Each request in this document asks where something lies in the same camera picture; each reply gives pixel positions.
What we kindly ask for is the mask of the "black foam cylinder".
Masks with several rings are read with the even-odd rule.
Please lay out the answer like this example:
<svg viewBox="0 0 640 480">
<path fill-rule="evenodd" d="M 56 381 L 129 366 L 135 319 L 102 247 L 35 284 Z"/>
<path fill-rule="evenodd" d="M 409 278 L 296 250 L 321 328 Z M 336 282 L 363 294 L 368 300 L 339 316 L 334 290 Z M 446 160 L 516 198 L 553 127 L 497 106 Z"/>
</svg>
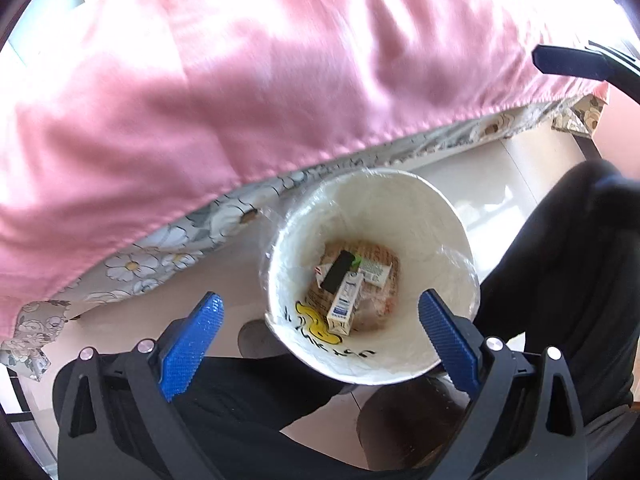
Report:
<svg viewBox="0 0 640 480">
<path fill-rule="evenodd" d="M 356 256 L 352 252 L 342 250 L 329 267 L 329 270 L 326 271 L 320 288 L 329 294 L 335 295 L 355 260 Z"/>
</svg>

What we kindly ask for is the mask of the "white round trash bin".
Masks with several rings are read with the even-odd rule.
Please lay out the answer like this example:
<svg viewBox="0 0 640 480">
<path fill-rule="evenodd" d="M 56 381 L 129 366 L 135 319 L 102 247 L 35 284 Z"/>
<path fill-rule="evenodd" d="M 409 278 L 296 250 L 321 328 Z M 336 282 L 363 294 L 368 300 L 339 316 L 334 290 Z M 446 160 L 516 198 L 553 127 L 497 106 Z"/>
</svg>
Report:
<svg viewBox="0 0 640 480">
<path fill-rule="evenodd" d="M 407 322 L 367 334 L 330 334 L 326 318 L 301 302 L 294 304 L 292 320 L 266 322 L 297 359 L 317 372 L 348 384 L 390 385 L 421 376 L 439 362 L 419 321 L 418 301 Z"/>
</svg>

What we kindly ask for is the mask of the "brown printed paper bag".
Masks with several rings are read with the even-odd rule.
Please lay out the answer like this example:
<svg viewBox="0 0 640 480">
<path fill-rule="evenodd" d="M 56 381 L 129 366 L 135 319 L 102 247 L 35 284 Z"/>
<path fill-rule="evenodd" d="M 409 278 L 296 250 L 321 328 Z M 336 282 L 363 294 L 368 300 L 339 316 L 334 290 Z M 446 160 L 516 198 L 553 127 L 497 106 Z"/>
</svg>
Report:
<svg viewBox="0 0 640 480">
<path fill-rule="evenodd" d="M 352 320 L 352 331 L 380 330 L 398 305 L 398 255 L 390 248 L 368 240 L 332 240 L 326 244 L 318 264 L 334 263 L 342 250 L 352 252 L 355 256 L 360 255 L 360 266 L 366 274 Z M 333 296 L 321 289 L 314 278 L 306 292 L 306 304 L 326 315 L 332 300 Z"/>
</svg>

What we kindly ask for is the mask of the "blue white milk carton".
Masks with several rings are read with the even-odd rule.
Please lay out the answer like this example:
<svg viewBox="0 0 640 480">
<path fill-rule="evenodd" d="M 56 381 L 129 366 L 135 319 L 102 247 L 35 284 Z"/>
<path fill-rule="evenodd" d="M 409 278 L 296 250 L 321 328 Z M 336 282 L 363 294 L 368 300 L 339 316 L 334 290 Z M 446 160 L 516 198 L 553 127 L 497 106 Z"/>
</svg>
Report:
<svg viewBox="0 0 640 480">
<path fill-rule="evenodd" d="M 360 301 L 364 276 L 361 272 L 347 272 L 332 301 L 326 324 L 331 334 L 348 336 Z"/>
</svg>

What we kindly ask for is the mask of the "person's black trouser leg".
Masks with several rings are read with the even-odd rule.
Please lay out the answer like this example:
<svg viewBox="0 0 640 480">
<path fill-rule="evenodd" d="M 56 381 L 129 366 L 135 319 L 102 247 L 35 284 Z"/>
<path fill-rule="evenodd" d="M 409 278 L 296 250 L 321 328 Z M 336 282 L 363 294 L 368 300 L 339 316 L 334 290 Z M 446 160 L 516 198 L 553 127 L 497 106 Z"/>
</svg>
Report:
<svg viewBox="0 0 640 480">
<path fill-rule="evenodd" d="M 603 159 L 572 168 L 480 285 L 485 336 L 561 350 L 582 419 L 629 404 L 639 338 L 639 187 Z"/>
</svg>

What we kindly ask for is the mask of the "red striped small carton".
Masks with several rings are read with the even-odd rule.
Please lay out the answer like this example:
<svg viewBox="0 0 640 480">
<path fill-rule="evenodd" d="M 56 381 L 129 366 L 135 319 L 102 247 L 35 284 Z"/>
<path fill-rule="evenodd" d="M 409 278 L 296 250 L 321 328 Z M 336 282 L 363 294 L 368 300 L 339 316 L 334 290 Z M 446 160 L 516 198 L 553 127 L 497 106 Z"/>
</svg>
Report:
<svg viewBox="0 0 640 480">
<path fill-rule="evenodd" d="M 318 266 L 314 268 L 314 276 L 316 277 L 318 286 L 321 286 L 321 284 L 323 283 L 324 279 L 326 278 L 326 274 L 328 274 L 329 270 L 331 269 L 331 266 L 331 263 L 325 263 L 318 264 Z"/>
</svg>

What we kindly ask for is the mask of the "grey floral bed sheet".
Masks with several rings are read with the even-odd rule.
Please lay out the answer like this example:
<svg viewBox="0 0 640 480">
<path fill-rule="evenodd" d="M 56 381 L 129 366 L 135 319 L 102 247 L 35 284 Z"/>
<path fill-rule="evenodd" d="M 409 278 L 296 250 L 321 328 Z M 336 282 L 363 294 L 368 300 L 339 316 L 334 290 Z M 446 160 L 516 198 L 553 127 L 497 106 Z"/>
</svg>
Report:
<svg viewBox="0 0 640 480">
<path fill-rule="evenodd" d="M 176 273 L 221 248 L 242 231 L 256 212 L 278 197 L 346 169 L 408 164 L 438 152 L 477 144 L 534 128 L 546 119 L 555 130 L 589 138 L 597 129 L 608 94 L 598 90 L 580 99 L 534 103 L 419 132 L 349 157 L 248 184 L 122 248 L 48 301 L 32 302 L 17 315 L 11 338 L 2 341 L 1 363 L 16 374 L 41 379 L 50 366 L 42 349 L 65 324 L 102 304 L 141 296 Z"/>
</svg>

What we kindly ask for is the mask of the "pink floral bed cover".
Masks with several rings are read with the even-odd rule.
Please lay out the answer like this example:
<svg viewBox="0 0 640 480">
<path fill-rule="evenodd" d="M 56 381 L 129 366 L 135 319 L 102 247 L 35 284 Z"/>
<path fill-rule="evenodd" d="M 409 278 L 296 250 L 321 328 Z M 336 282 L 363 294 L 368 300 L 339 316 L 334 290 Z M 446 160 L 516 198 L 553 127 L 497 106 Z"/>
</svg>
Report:
<svg viewBox="0 0 640 480">
<path fill-rule="evenodd" d="M 600 84 L 562 0 L 85 0 L 1 76 L 1 335 L 119 249 L 221 196 Z"/>
</svg>

